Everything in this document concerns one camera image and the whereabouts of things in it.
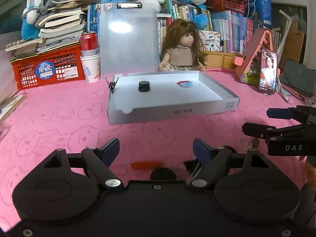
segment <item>doll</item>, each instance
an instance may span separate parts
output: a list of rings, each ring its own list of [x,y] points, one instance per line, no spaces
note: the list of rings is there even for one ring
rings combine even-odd
[[[202,41],[194,23],[174,20],[163,41],[160,71],[205,70]]]

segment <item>soda can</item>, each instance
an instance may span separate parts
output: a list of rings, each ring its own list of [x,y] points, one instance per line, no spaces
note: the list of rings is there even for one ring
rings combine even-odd
[[[95,32],[85,32],[80,37],[81,56],[88,57],[100,53],[98,36]]]

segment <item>red plastic crate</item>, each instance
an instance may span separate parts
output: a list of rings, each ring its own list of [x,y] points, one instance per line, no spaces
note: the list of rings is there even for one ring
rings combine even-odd
[[[36,66],[43,61],[52,62],[56,71],[46,80],[40,79],[35,74]],[[80,44],[13,61],[11,64],[19,90],[85,79],[80,60]],[[64,69],[74,67],[77,67],[78,77],[66,78],[63,74]]]
[[[212,7],[210,11],[233,11],[245,15],[246,2],[244,0],[206,0],[206,5]]]

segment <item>pink table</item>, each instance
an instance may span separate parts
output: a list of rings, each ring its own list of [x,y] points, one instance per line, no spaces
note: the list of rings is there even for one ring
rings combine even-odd
[[[56,148],[69,153],[85,147],[100,147],[117,137],[120,154],[111,170],[126,184],[129,179],[147,180],[150,172],[134,171],[130,164],[140,160],[163,161],[174,167],[179,179],[188,175],[181,166],[191,159],[192,143],[201,138],[212,147],[230,145],[244,153],[251,137],[242,133],[245,122],[285,127],[296,121],[269,119],[270,107],[287,108],[278,95],[265,96],[256,87],[240,84],[232,74],[212,72],[212,77],[240,97],[235,112],[205,115],[144,124],[113,125],[107,119],[108,88],[105,81],[77,81],[26,90],[26,99],[1,127],[0,136],[0,227],[10,229],[19,217],[12,204],[12,191],[39,162]],[[267,154],[263,141],[260,151]],[[297,157],[269,157],[301,188],[304,162]]]

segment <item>phone screen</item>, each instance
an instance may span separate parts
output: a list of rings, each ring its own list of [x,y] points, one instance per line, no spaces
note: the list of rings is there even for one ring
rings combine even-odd
[[[259,89],[274,93],[277,84],[277,54],[268,49],[261,50]]]

